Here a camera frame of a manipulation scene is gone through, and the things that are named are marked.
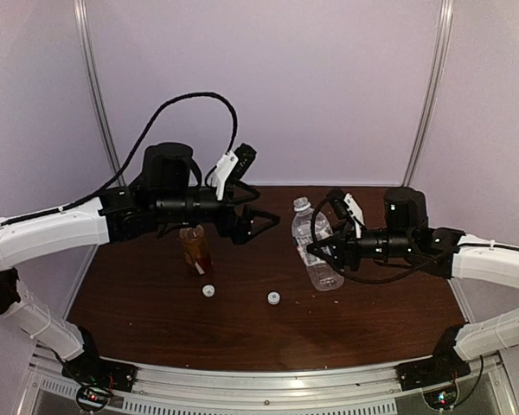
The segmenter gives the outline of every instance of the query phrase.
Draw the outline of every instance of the ventilation grille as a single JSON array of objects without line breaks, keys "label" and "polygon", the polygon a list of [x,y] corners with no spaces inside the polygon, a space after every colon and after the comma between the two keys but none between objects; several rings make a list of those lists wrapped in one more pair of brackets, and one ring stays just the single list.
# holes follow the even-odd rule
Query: ventilation grille
[{"label": "ventilation grille", "polygon": [[75,394],[77,393],[77,386],[48,378],[42,378],[41,389],[70,399],[74,399]]},{"label": "ventilation grille", "polygon": [[[207,411],[203,409],[175,408],[172,405],[163,405],[156,402],[146,402],[140,399],[126,398],[123,404],[124,412],[134,415],[238,415],[238,412]],[[246,414],[260,413],[255,411],[241,412]],[[351,405],[338,409],[309,411],[270,411],[273,415],[397,415],[396,404],[393,399],[384,401]]]}]

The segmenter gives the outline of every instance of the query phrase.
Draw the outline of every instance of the table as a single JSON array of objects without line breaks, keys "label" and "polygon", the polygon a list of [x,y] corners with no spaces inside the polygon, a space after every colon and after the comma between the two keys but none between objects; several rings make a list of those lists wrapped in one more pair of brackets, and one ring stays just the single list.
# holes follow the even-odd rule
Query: table
[{"label": "table", "polygon": [[[448,282],[417,273],[385,285],[346,281],[316,291],[296,252],[292,201],[313,205],[324,187],[264,187],[254,203],[280,224],[244,246],[206,227],[215,272],[187,273],[177,234],[102,246],[70,320],[93,333],[105,357],[208,370],[354,367],[428,355],[445,328],[464,322]],[[384,226],[384,188],[348,188],[368,227]],[[358,276],[397,270],[364,260]],[[202,294],[213,284],[211,298]],[[280,304],[267,302],[278,291]]]}]

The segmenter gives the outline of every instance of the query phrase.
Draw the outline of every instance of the white label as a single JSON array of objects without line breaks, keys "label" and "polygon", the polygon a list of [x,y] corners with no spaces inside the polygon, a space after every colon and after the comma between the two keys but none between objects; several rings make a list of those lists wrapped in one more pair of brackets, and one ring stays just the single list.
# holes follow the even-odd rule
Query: white label
[{"label": "white label", "polygon": [[[323,230],[317,234],[317,239],[322,240],[322,239],[328,238],[330,236],[331,236],[330,232]],[[325,263],[325,261],[323,261],[322,259],[307,252],[307,246],[313,243],[313,238],[311,236],[295,238],[294,240],[296,241],[296,248],[298,249],[300,258],[302,258],[302,260],[304,261],[304,264],[306,266],[312,266],[312,265]],[[329,248],[323,248],[323,252],[325,252],[327,255],[330,255]]]}]

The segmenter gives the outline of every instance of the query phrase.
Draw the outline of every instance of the plastic bottle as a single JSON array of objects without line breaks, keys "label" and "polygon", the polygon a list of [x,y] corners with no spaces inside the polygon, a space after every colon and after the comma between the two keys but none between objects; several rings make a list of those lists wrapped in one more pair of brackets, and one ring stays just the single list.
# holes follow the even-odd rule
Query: plastic bottle
[{"label": "plastic bottle", "polygon": [[[296,199],[294,211],[296,216],[292,221],[292,237],[296,241],[298,253],[305,263],[313,286],[318,291],[335,290],[344,284],[344,277],[337,274],[325,261],[306,251],[306,247],[313,242],[310,228],[313,208],[308,198],[300,197]],[[323,213],[319,212],[315,222],[315,233],[319,240],[332,235],[330,223]]]}]

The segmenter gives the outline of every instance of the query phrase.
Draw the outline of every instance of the white wall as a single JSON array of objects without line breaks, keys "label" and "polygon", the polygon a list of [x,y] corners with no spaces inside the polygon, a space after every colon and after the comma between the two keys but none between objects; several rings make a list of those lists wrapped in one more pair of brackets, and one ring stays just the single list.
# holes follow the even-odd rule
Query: white wall
[{"label": "white wall", "polygon": [[[238,143],[259,152],[247,181],[396,184],[423,106],[439,8],[433,0],[89,2],[118,153],[125,158],[166,99],[213,90],[239,113]],[[211,99],[178,104],[147,143],[191,144],[205,172],[230,126]],[[129,180],[141,168],[135,159]]]},{"label": "white wall", "polygon": [[[456,0],[450,51],[420,169],[432,226],[519,245],[519,2]],[[519,291],[462,283],[477,320]],[[519,399],[519,348],[503,354]]]},{"label": "white wall", "polygon": [[[71,201],[111,174],[89,97],[73,2],[0,1],[0,216]],[[87,252],[31,261],[20,276],[62,313]],[[14,409],[33,347],[0,319],[0,414]]]}]

